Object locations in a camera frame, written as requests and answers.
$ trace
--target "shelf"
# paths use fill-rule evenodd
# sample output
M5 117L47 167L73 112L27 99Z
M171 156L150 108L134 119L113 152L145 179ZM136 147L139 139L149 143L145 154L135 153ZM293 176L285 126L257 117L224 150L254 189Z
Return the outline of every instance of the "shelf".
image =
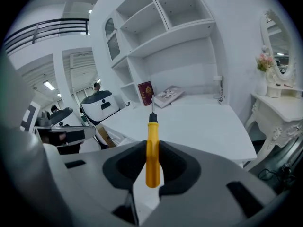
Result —
M118 8L118 16L122 21L127 21L136 12L151 4L152 0L125 0Z
M176 28L141 44L129 56L146 57L179 43L208 37L214 25L215 21L211 20Z
M154 3L140 10L121 27L126 51L132 51L165 32L166 28Z
M119 85L128 85L133 83L133 78L129 71L127 58L124 58L122 61L120 61L113 69L117 75Z
M124 100L130 100L136 103L140 102L135 85L133 83L121 88L121 91L125 97Z
M123 88L128 87L129 85L132 85L132 84L134 84L134 82L131 82L131 83L128 83L128 84L126 84L124 86L121 86L120 88L123 89Z
M211 19L201 0L159 0L159 3L163 7L172 27Z

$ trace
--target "book cover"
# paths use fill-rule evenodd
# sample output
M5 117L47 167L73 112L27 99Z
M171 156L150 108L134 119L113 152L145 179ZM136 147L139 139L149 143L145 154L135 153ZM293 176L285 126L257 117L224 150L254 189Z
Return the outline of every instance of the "book cover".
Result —
M153 89L152 89L152 83L150 81L138 84L138 88L141 94L141 98L143 100L143 104L145 106L150 105L152 103L152 95Z
M155 96L155 104L160 108L164 108L172 101L176 100L182 93L184 93L184 90L182 90L180 87L170 86Z

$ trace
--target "black metal railing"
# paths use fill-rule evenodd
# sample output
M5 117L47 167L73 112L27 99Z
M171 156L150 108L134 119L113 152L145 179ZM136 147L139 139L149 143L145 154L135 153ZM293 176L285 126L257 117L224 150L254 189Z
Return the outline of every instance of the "black metal railing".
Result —
M52 19L26 26L4 39L4 48L7 53L15 51L19 47L25 47L53 38L56 35L67 33L89 33L89 20L86 18L60 18Z

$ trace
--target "ceiling light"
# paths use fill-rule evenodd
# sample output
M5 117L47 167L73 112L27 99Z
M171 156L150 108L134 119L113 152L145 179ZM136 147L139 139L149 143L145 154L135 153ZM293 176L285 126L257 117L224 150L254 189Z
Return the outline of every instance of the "ceiling light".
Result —
M55 89L48 81L45 81L43 84L46 85L51 90Z

